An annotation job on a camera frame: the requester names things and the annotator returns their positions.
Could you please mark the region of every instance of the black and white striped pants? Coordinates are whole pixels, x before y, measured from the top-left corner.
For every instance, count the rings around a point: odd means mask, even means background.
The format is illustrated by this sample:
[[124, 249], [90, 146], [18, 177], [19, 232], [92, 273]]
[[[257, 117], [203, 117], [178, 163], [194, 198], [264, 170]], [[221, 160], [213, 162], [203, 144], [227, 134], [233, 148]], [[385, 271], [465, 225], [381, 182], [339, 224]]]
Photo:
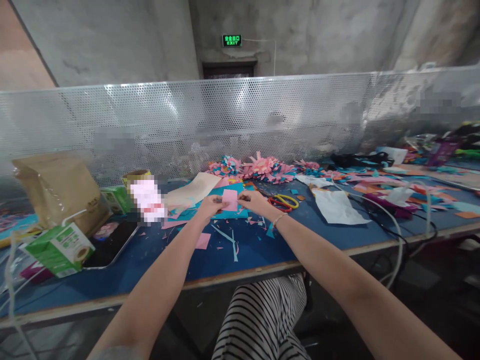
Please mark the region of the black and white striped pants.
[[301, 274], [237, 287], [212, 360], [310, 359], [293, 331], [306, 303]]

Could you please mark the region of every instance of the kraft paper bag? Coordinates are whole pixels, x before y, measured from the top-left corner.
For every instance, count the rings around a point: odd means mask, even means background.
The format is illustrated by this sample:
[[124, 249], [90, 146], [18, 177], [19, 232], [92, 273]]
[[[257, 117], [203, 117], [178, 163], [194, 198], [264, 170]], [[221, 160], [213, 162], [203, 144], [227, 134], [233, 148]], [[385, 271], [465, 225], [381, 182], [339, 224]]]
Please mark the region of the kraft paper bag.
[[82, 210], [75, 222], [87, 236], [109, 218], [110, 209], [85, 162], [69, 151], [44, 153], [12, 160], [15, 177], [26, 193], [41, 226], [52, 229]]

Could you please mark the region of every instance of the red scissors handle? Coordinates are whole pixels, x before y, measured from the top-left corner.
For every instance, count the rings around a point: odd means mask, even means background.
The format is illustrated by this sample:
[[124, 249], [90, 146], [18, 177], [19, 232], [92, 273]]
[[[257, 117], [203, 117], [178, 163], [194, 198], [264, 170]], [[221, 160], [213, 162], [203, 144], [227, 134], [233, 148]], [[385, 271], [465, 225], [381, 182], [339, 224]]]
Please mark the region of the red scissors handle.
[[290, 213], [292, 211], [292, 207], [290, 205], [282, 201], [275, 200], [273, 197], [269, 197], [268, 202], [284, 213]]

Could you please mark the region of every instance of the forearm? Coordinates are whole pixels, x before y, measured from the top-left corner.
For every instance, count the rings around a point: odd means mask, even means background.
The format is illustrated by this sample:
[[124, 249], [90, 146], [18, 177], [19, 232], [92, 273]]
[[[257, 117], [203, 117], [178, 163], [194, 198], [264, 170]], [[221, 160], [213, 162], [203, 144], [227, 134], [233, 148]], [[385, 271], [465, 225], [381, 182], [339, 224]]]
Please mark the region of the forearm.
[[187, 275], [204, 221], [193, 218], [163, 250], [128, 295], [90, 356], [114, 346], [137, 348], [148, 359]]
[[[279, 213], [267, 218], [274, 221]], [[289, 216], [276, 224], [297, 259], [341, 305], [376, 359], [459, 357], [360, 265]]]

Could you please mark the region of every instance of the floor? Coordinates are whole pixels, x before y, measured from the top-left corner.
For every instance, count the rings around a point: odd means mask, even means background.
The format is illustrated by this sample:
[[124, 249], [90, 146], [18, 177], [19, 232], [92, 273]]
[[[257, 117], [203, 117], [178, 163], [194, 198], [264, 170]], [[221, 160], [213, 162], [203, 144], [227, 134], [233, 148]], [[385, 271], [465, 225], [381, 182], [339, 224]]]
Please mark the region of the floor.
[[[479, 333], [480, 321], [472, 321], [471, 310], [464, 304], [468, 299], [478, 300], [475, 297], [478, 293], [472, 295], [470, 287], [464, 288], [461, 281], [455, 280], [463, 276], [462, 270], [472, 260], [458, 259], [458, 254], [453, 254], [451, 248], [445, 248], [439, 254], [437, 248], [432, 256], [429, 257], [432, 251], [427, 249], [424, 259], [409, 262], [396, 290], [397, 295], [465, 360], [480, 359], [475, 335]], [[376, 254], [371, 253], [355, 260], [378, 275], [386, 273], [390, 266], [388, 260], [371, 267], [375, 258]], [[212, 341], [222, 324], [233, 291], [233, 288], [222, 287], [215, 291], [181, 293], [174, 310], [200, 351], [214, 344]], [[372, 359], [340, 306], [315, 281], [311, 283], [311, 291], [313, 308], [303, 314], [295, 333], [304, 344], [316, 344], [307, 347], [312, 359]], [[430, 300], [428, 305], [425, 305], [425, 299]], [[30, 330], [27, 335], [40, 360], [83, 360], [114, 315]], [[167, 326], [158, 336], [151, 359], [159, 359], [160, 354], [162, 359], [195, 359]], [[0, 358], [30, 359], [16, 334], [3, 339]]]

